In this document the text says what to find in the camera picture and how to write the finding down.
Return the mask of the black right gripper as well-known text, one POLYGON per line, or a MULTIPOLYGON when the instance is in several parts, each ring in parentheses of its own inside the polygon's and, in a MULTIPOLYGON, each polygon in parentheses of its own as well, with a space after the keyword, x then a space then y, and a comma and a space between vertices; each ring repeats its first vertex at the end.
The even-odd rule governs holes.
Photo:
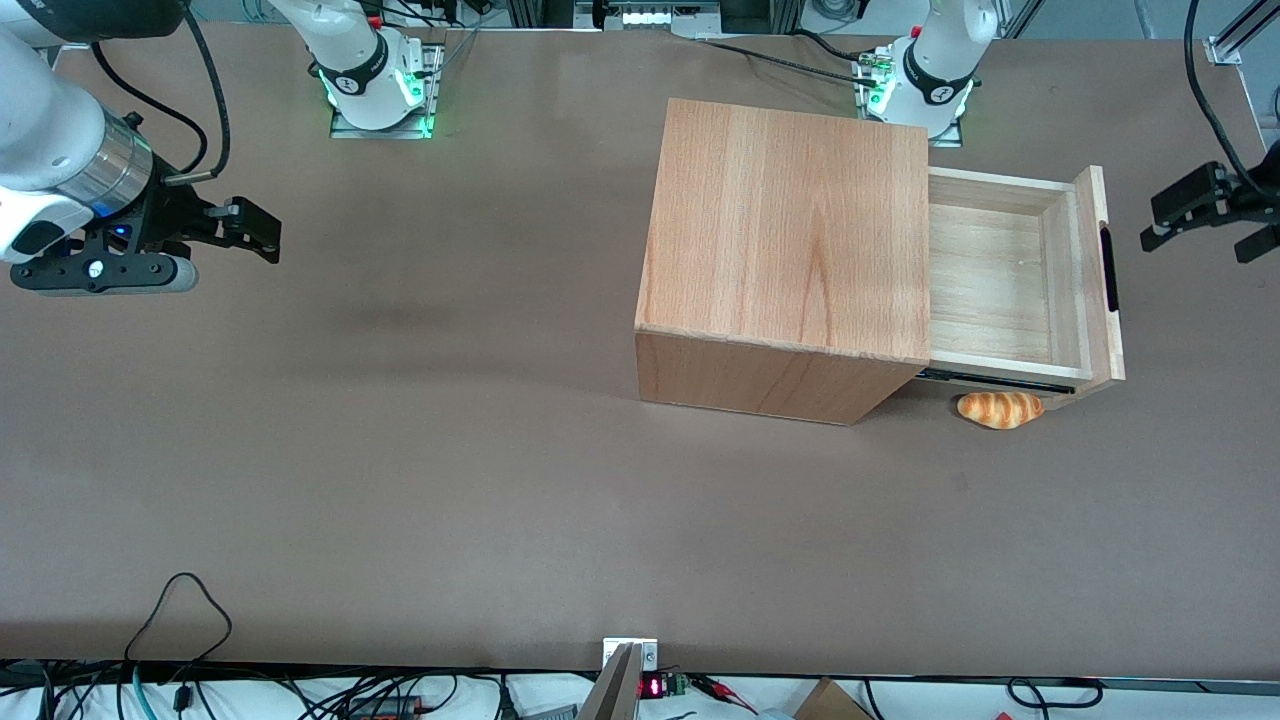
POLYGON ((77 176, 9 193, 10 279, 47 296, 182 293, 198 282, 189 243, 280 261, 282 223, 246 197, 223 205, 151 176, 77 176))

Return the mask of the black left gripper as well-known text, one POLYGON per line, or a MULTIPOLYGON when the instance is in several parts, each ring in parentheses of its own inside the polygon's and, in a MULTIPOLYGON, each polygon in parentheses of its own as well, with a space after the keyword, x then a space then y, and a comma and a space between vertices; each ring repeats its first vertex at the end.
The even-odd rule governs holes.
POLYGON ((1149 200, 1152 223, 1140 233, 1140 247, 1153 252, 1180 233, 1238 222, 1263 224, 1234 245, 1239 264, 1261 259, 1280 246, 1279 163, 1262 161, 1248 170, 1254 184, 1228 174, 1220 161, 1196 168, 1149 200))

